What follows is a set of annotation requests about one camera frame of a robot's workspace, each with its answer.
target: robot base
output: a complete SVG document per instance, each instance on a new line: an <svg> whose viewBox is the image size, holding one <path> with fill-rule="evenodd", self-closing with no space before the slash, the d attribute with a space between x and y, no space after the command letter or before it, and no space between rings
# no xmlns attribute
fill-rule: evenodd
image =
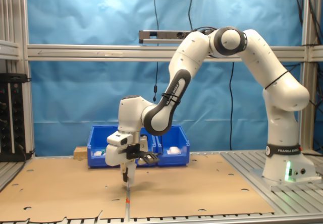
<svg viewBox="0 0 323 224"><path fill-rule="evenodd" d="M255 169L251 174L271 191L278 186L319 184L322 179L313 162L303 154L267 157L263 172Z"/></svg>

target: cardboard surface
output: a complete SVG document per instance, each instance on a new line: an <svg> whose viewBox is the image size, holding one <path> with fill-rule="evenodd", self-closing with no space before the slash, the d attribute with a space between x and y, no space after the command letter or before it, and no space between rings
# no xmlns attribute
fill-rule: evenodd
<svg viewBox="0 0 323 224"><path fill-rule="evenodd" d="M191 156L187 167L137 169L135 178L132 218L274 212L220 155Z"/></svg>
<svg viewBox="0 0 323 224"><path fill-rule="evenodd" d="M101 211L124 218L121 182L119 169L89 169L86 160L36 159L0 192L0 222L96 218Z"/></svg>

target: blue curtain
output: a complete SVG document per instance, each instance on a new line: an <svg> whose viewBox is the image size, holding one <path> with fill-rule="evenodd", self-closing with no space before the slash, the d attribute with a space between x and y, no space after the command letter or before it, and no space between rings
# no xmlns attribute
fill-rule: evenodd
<svg viewBox="0 0 323 224"><path fill-rule="evenodd" d="M190 30L190 0L156 0L160 30ZM301 43L296 0L193 0L193 27L255 29L271 46ZM153 0L28 0L30 43L138 45L139 30L155 30ZM169 82L159 63L158 93ZM203 63L174 115L192 151L228 150L232 63ZM152 101L156 63L31 62L36 154L70 155L85 146L92 125L118 124L120 99ZM293 74L299 78L299 67ZM267 119L262 87L235 64L233 149L264 149Z"/></svg>

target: green light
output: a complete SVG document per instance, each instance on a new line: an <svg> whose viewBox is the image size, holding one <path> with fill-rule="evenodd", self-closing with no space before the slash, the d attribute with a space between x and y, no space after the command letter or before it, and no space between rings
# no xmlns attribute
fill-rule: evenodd
<svg viewBox="0 0 323 224"><path fill-rule="evenodd" d="M289 178L289 169L291 168L291 162L288 161L286 164L286 172L285 172L285 181L288 181Z"/></svg>

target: black cable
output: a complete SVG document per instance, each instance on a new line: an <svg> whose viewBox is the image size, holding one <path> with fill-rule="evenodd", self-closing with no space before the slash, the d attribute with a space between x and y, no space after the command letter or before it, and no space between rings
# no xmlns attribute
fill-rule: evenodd
<svg viewBox="0 0 323 224"><path fill-rule="evenodd" d="M303 155L315 156L315 157L323 157L323 155L318 155L318 154L313 154L313 153L303 153Z"/></svg>
<svg viewBox="0 0 323 224"><path fill-rule="evenodd" d="M160 145L161 145L161 152L162 152L162 155L163 155L164 154L163 136L160 136Z"/></svg>
<svg viewBox="0 0 323 224"><path fill-rule="evenodd" d="M188 20L190 21L191 30L193 30L191 15L190 15L191 14L191 7L192 7L192 0L190 0L190 7L188 8Z"/></svg>
<svg viewBox="0 0 323 224"><path fill-rule="evenodd" d="M231 145L231 138L232 138L232 115L233 115L233 95L232 95L232 89L231 89L231 81L233 77L233 71L234 71L234 62L232 62L232 71L231 71L231 77L230 77L230 82L229 82L229 89L230 89L230 94L231 94L231 116L230 116L230 150L232 150L232 145Z"/></svg>
<svg viewBox="0 0 323 224"><path fill-rule="evenodd" d="M27 157L26 157L26 154L25 154L25 151L24 151L24 148L19 144L18 145L18 149L21 150L21 152L24 154L24 162L23 164L20 166L20 168L18 169L18 171L15 173L15 175L8 181L6 182L6 184L0 189L3 190L8 184L10 184L12 182L12 180L14 180L14 178L21 172L21 170L25 167L26 165L26 161L27 161Z"/></svg>
<svg viewBox="0 0 323 224"><path fill-rule="evenodd" d="M298 8L298 17L299 17L299 22L301 23L301 25L303 25L303 19L302 19L302 9L301 6L299 4L299 1L296 0L297 2L297 8Z"/></svg>
<svg viewBox="0 0 323 224"><path fill-rule="evenodd" d="M278 78L276 78L275 80L273 80L269 85L267 85L267 87L265 87L265 90L268 89L272 84L274 84L277 80L279 80L281 77L283 77L285 74L291 72L294 68L296 68L298 65L295 65L294 67L292 67L292 69L287 70L286 72L284 72L281 76L279 76Z"/></svg>
<svg viewBox="0 0 323 224"><path fill-rule="evenodd" d="M301 64L290 64L290 65L283 65L284 67L295 67L295 66L299 66Z"/></svg>
<svg viewBox="0 0 323 224"><path fill-rule="evenodd" d="M157 22L157 30L159 30L159 23L158 23L157 9L156 9L156 0L153 0L153 5L154 5L154 8L155 8L155 16L156 16L156 22ZM153 92L154 92L153 102L156 102L157 77L158 77L158 62L156 62L156 78L155 78L155 85L153 87Z"/></svg>
<svg viewBox="0 0 323 224"><path fill-rule="evenodd" d="M319 32L320 32L321 37L323 37L323 34L322 34L322 31L321 31L319 22L317 21L316 14L315 14L315 11L313 9L313 5L312 5L311 0L308 0L308 6L309 6L310 13L312 15L312 20L313 20L313 23L314 23L314 29L315 29L315 33L316 33L316 36L317 36L317 41L319 42L319 44L321 44L320 36L318 34L317 27L319 28Z"/></svg>
<svg viewBox="0 0 323 224"><path fill-rule="evenodd" d="M318 107L317 107L317 105L313 103L313 101L309 100L309 102L310 102L312 105L314 105L315 109L318 109L318 110L323 114L323 111L322 111L320 108L318 108Z"/></svg>

